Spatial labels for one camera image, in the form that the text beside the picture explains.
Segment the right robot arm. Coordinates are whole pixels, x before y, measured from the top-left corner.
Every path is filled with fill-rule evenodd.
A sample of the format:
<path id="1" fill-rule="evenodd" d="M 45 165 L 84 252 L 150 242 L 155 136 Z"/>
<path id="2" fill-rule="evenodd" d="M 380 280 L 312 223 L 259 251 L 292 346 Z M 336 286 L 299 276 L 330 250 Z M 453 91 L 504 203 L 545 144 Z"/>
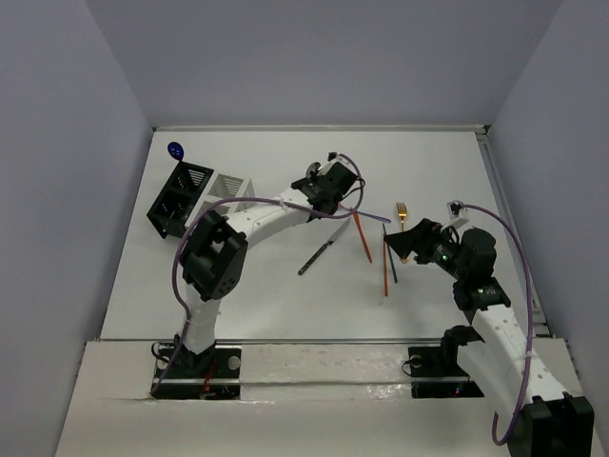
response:
<path id="1" fill-rule="evenodd" d="M 494 276 L 496 240 L 470 228 L 455 239 L 429 219 L 384 238 L 402 258 L 434 264 L 454 279 L 453 297 L 467 320 L 447 330 L 436 364 L 463 371 L 494 409 L 492 438 L 512 456 L 589 456 L 595 412 L 571 393 L 533 348 L 533 329 L 522 327 Z"/>

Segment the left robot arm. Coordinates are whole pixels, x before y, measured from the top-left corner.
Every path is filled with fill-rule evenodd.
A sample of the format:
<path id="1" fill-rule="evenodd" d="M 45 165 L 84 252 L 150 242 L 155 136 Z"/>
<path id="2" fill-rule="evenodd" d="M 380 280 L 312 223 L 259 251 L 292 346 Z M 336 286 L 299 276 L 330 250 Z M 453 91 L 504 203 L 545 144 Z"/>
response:
<path id="1" fill-rule="evenodd" d="M 216 342 L 215 325 L 220 304 L 239 283 L 248 251 L 280 232 L 316 219 L 341 220 L 339 204 L 354 192 L 353 209 L 363 201 L 365 180 L 356 163 L 343 153 L 331 152 L 305 177 L 271 198 L 228 197 L 220 202 L 251 203 L 228 215 L 213 204 L 195 218 L 177 248 L 171 268 L 171 287 L 184 309 L 184 322 L 169 361 L 185 373 L 199 376 L 210 365 Z"/>

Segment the iridescent rainbow fork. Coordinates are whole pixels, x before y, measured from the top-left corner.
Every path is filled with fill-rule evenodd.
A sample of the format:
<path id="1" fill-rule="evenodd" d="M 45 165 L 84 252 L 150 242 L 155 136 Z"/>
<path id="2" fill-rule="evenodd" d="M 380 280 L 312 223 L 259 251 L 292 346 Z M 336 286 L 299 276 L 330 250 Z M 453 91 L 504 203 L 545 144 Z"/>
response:
<path id="1" fill-rule="evenodd" d="M 343 206 L 342 204 L 339 204 L 339 209 L 343 209 L 345 211 L 354 210 L 352 207 L 346 207 L 346 206 Z M 391 219 L 377 215 L 377 214 L 372 214 L 372 213 L 361 211 L 361 210 L 356 210 L 355 212 L 356 212 L 356 214 L 358 214 L 360 216 L 363 216 L 363 217 L 366 217 L 369 219 L 373 219 L 373 220 L 382 222 L 384 224 L 391 224 L 391 222 L 392 222 Z"/>

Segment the pink-handled silver spoon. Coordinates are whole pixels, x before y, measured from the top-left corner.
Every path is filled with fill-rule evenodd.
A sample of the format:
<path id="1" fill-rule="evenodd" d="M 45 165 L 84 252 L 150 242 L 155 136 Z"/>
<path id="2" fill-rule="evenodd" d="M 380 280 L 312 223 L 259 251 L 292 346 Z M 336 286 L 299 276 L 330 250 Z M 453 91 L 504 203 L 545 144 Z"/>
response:
<path id="1" fill-rule="evenodd" d="M 305 177 L 310 180 L 317 180 L 322 173 L 323 167 L 320 162 L 313 162 L 305 171 Z"/>

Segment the orange-handled knife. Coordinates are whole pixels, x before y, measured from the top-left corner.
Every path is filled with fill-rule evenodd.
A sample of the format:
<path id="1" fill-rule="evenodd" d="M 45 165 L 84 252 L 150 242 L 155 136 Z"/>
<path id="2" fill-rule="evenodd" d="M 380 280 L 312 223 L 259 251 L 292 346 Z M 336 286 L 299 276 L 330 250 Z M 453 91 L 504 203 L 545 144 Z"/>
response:
<path id="1" fill-rule="evenodd" d="M 349 209 L 353 212 L 352 217 L 353 217 L 353 220 L 355 222 L 356 228 L 357 228 L 357 230 L 359 232 L 360 239 L 361 239 L 361 242 L 362 242 L 362 245 L 363 245 L 363 250 L 365 252 L 365 256 L 366 256 L 368 262 L 370 264 L 372 264 L 373 263 L 372 253 L 371 253 L 370 247 L 368 245 L 368 242 L 366 240 L 366 237 L 365 237 L 365 234 L 364 234 L 364 231 L 363 231 L 363 226 L 362 226 L 362 223 L 361 223 L 360 216 L 357 213 L 357 211 L 355 209 L 353 209 L 352 207 L 349 207 Z"/>

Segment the black-handled steel knife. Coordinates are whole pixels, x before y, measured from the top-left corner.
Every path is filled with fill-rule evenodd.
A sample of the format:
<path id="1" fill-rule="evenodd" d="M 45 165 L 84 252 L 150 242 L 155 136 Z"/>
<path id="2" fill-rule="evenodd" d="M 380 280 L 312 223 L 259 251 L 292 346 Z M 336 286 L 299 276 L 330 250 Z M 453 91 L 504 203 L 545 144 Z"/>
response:
<path id="1" fill-rule="evenodd" d="M 349 225 L 349 220 L 342 223 L 339 228 L 315 251 L 315 253 L 298 270 L 298 275 L 303 276 L 310 269 L 310 267 L 323 255 L 323 253 L 343 235 Z"/>

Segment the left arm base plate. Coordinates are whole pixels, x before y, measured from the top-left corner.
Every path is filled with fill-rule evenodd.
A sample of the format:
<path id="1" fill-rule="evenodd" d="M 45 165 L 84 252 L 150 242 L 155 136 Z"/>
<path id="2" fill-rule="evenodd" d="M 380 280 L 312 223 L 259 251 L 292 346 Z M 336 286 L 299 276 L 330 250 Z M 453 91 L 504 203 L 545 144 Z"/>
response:
<path id="1" fill-rule="evenodd" d="M 242 349 L 215 346 L 199 355 L 180 350 L 169 367 L 175 344 L 157 342 L 151 346 L 155 365 L 150 396 L 158 400 L 239 400 L 241 397 Z"/>

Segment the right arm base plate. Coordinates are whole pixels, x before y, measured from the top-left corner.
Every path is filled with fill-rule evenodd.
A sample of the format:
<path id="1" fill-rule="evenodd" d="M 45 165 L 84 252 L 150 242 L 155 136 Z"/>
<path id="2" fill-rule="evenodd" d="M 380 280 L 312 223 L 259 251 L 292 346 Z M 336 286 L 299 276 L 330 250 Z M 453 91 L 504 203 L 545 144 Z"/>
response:
<path id="1" fill-rule="evenodd" d="M 461 368 L 442 361 L 440 347 L 410 347 L 401 369 L 411 379 L 414 399 L 483 397 L 477 384 Z"/>

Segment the purple long spoon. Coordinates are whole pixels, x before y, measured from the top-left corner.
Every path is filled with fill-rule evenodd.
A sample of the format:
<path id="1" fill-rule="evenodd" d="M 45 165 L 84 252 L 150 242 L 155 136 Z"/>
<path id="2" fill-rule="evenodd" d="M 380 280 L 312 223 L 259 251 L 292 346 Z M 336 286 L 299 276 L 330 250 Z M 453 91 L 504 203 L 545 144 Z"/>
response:
<path id="1" fill-rule="evenodd" d="M 169 142 L 167 144 L 167 152 L 174 160 L 178 162 L 182 162 L 185 158 L 184 147 L 179 142 Z"/>

